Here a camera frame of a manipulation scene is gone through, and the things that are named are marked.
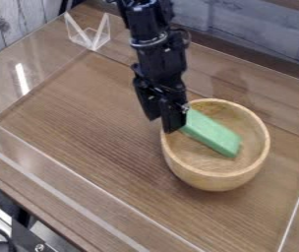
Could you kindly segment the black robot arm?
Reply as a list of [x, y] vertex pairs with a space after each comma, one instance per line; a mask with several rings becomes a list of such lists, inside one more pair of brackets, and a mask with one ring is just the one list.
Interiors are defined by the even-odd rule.
[[172, 27], [170, 0], [106, 0], [114, 3], [137, 62], [130, 65], [132, 85], [149, 120], [161, 119], [162, 130], [172, 133], [186, 124], [186, 70], [189, 35]]

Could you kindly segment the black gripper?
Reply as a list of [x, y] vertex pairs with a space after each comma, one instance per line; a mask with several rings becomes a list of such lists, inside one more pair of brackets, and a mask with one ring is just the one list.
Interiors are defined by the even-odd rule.
[[186, 123], [182, 74], [186, 70], [188, 33], [133, 32], [129, 45], [137, 57], [130, 66], [132, 84], [142, 112], [149, 121], [161, 116], [164, 132], [170, 134]]

